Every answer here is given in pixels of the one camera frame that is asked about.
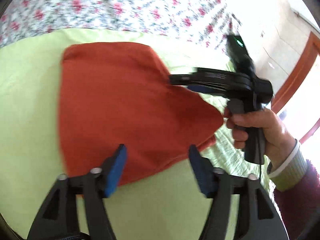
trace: screw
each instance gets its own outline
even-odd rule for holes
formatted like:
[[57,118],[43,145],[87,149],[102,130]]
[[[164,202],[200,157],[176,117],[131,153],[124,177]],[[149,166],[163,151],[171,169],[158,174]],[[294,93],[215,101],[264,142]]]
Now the screw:
[[213,168],[213,173],[215,174],[223,174],[224,170],[221,168]]
[[58,180],[66,180],[68,178],[68,176],[66,175],[66,174],[60,174],[59,176],[58,176]]
[[257,178],[256,175],[254,175],[254,174],[251,173],[251,174],[249,174],[248,179],[250,179],[250,180],[257,180],[258,178]]
[[92,174],[98,174],[98,173],[101,173],[101,171],[102,169],[100,167],[96,167],[90,170]]

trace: green sleeve cuff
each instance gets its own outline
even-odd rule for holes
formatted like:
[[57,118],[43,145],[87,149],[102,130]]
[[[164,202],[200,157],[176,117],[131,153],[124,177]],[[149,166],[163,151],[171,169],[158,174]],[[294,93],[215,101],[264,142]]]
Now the green sleeve cuff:
[[296,140],[296,146],[284,163],[275,171],[270,173],[272,164],[267,169],[269,178],[276,185],[279,191],[286,191],[293,188],[303,178],[308,169],[308,164],[301,151],[301,144]]

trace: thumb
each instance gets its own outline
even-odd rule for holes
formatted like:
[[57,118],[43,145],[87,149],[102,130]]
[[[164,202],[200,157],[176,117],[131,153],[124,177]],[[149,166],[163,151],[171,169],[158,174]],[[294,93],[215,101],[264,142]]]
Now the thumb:
[[272,126],[274,115],[271,110],[265,109],[246,114],[234,114],[231,120],[238,126],[269,128]]

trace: fuzzy maroon sweater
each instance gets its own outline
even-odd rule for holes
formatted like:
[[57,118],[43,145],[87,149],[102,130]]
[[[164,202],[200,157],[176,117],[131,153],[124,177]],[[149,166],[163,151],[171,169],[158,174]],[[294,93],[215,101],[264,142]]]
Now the fuzzy maroon sweater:
[[293,188],[274,191],[290,240],[296,239],[320,206],[320,182],[316,168],[308,162],[304,177]]

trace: human hand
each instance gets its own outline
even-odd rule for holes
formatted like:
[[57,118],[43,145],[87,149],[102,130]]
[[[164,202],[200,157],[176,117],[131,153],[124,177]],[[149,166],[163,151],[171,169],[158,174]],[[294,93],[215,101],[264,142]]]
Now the human hand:
[[224,117],[228,118],[227,127],[232,129],[236,149],[244,148],[248,134],[237,129],[235,125],[263,128],[266,138],[265,155],[269,157],[273,169],[277,169],[287,159],[295,146],[295,139],[288,132],[280,118],[269,109],[265,108],[264,111],[232,115],[226,107]]

